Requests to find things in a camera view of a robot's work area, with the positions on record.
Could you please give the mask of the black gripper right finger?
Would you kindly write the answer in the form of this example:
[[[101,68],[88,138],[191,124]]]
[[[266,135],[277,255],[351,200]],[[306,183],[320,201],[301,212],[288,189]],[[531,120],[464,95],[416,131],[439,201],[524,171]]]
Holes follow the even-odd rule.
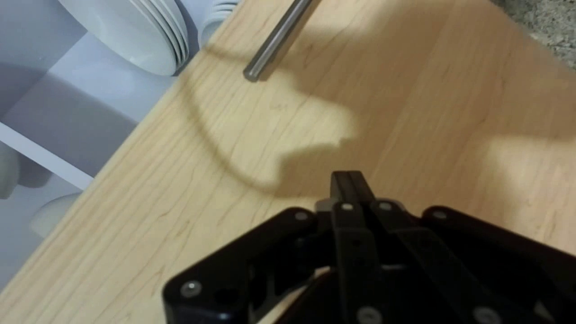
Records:
[[[448,207],[419,218],[378,200],[362,173],[355,200],[380,266],[443,324],[576,324],[576,257]]]

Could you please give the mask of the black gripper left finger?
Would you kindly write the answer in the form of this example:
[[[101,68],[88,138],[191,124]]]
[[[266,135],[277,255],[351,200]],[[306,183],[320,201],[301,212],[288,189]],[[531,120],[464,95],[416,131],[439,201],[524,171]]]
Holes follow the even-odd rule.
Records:
[[[256,324],[292,291],[301,297],[283,315],[286,322],[380,320],[373,201],[362,173],[333,173],[324,209],[284,209],[169,279],[166,322]]]

